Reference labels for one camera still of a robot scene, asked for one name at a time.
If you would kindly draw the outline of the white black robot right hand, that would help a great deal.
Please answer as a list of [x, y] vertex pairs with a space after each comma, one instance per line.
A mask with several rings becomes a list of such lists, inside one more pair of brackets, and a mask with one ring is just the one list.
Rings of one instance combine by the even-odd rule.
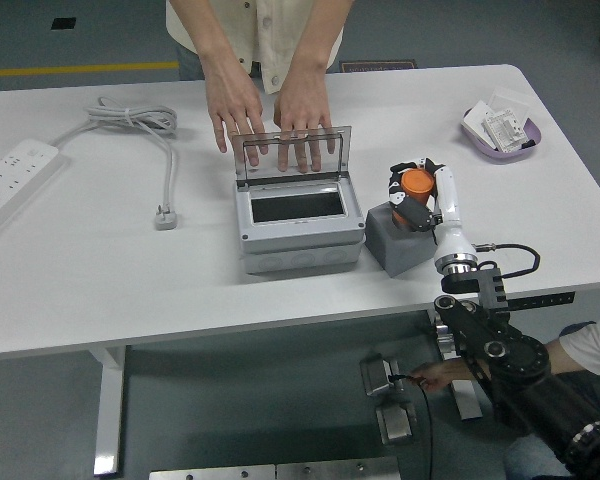
[[463, 233], [451, 169], [429, 158], [390, 168], [388, 193], [392, 221], [402, 229], [434, 234], [434, 264], [443, 276], [477, 267], [477, 252]]

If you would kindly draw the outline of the person's left hand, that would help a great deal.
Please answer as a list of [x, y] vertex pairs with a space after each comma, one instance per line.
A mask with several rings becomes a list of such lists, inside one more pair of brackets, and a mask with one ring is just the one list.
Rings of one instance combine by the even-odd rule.
[[331, 112], [321, 71], [290, 71], [274, 104], [274, 123], [282, 132], [328, 129]]

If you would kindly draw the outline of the person's right hand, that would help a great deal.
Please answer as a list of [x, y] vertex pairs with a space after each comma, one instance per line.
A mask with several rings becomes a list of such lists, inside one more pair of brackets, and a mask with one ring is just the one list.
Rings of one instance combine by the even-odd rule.
[[262, 134], [259, 91], [235, 59], [211, 59], [203, 63], [209, 117], [217, 147], [228, 152], [237, 135]]

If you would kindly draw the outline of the operator's hand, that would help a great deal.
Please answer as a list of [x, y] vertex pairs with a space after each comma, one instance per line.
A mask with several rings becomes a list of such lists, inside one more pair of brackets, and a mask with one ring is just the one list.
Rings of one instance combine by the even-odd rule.
[[463, 380], [466, 374], [464, 363], [459, 359], [451, 359], [437, 363], [424, 363], [413, 369], [409, 377], [424, 391], [435, 392], [454, 380]]

